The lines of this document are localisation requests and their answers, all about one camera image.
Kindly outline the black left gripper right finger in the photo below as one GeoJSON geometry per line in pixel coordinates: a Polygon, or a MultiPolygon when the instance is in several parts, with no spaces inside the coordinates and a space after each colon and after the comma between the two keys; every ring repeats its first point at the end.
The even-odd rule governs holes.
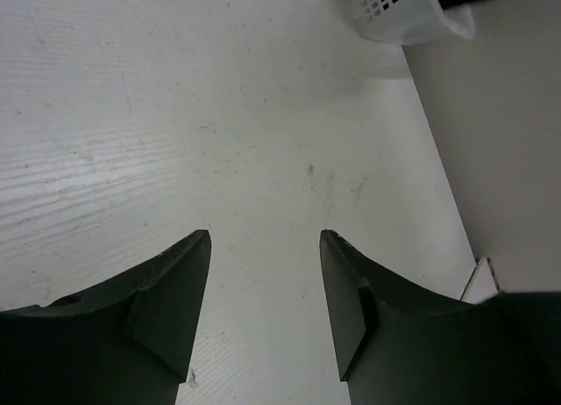
{"type": "Polygon", "coordinates": [[[559,293],[470,304],[368,259],[335,231],[322,231],[319,249],[338,373],[352,403],[559,403],[559,293]]]}

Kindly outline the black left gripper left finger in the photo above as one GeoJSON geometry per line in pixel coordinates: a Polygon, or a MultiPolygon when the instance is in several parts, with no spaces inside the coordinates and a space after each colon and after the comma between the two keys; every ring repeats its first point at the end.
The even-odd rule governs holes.
{"type": "Polygon", "coordinates": [[[1,315],[4,404],[173,404],[188,378],[211,238],[159,255],[48,306],[1,315]]]}

